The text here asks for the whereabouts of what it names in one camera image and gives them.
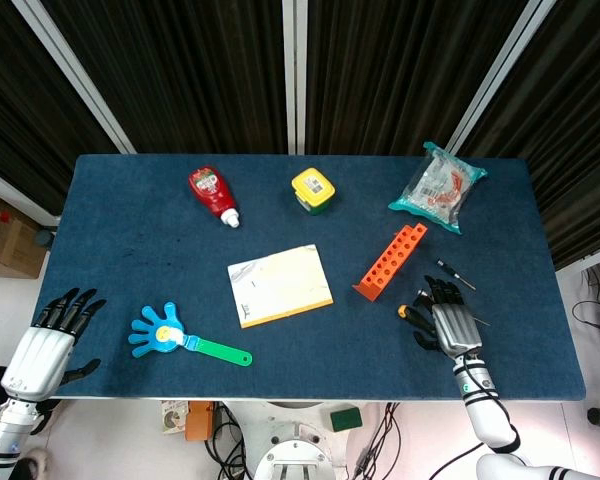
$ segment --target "white bottle cap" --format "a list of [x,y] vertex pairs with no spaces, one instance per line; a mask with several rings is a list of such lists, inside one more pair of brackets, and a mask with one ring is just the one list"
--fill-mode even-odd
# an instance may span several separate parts
[[240,225],[238,216],[238,211],[235,208],[229,208],[222,212],[222,215],[220,215],[220,220],[222,220],[222,223],[229,225],[231,228],[238,228],[238,225]]

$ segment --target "black curtain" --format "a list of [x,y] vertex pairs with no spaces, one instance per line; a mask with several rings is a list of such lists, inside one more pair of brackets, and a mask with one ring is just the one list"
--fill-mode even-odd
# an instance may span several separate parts
[[42,3],[139,152],[287,152],[280,0]]
[[600,0],[555,4],[460,154],[527,159],[557,268],[600,248]]
[[15,7],[0,0],[0,176],[59,215],[76,157],[116,151]]
[[307,153],[444,146],[526,3],[309,2]]

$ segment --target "white robotic hand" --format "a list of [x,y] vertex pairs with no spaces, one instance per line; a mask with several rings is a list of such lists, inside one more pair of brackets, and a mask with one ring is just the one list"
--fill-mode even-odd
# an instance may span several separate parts
[[91,317],[106,303],[87,290],[73,304],[74,288],[47,305],[23,335],[2,381],[9,399],[0,405],[0,480],[9,478],[26,439],[38,418],[37,404],[51,397],[61,384],[89,375],[100,364],[91,360],[65,372],[69,356]]

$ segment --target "blue table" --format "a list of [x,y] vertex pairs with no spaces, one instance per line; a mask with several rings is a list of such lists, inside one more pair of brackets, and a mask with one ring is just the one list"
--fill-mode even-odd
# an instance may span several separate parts
[[[460,213],[462,236],[394,200],[420,158],[274,155],[85,155],[78,159],[37,311],[67,289],[108,300],[70,367],[100,368],[61,396],[266,399],[457,399],[444,355],[420,349],[396,308],[440,257],[478,291],[460,286],[476,316],[491,375],[505,399],[584,397],[584,385],[524,161],[471,159],[489,177]],[[192,196],[187,176],[216,166],[239,203],[223,225]],[[308,215],[290,182],[315,166],[336,186],[327,211]],[[357,283],[394,232],[429,227],[376,300]],[[335,303],[242,330],[226,267],[315,243]],[[131,356],[130,322],[143,305],[174,301],[189,333],[252,352],[243,368],[188,352]]]

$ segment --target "orange box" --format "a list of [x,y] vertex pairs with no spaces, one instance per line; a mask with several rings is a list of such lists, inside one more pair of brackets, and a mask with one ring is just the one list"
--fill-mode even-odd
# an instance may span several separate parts
[[373,302],[382,293],[396,272],[413,253],[418,243],[427,233],[427,227],[421,223],[415,227],[405,225],[396,233],[393,241],[380,255],[375,264],[362,277],[358,285],[353,285],[367,300]]
[[211,437],[213,402],[189,402],[189,414],[184,424],[187,442],[202,442]]

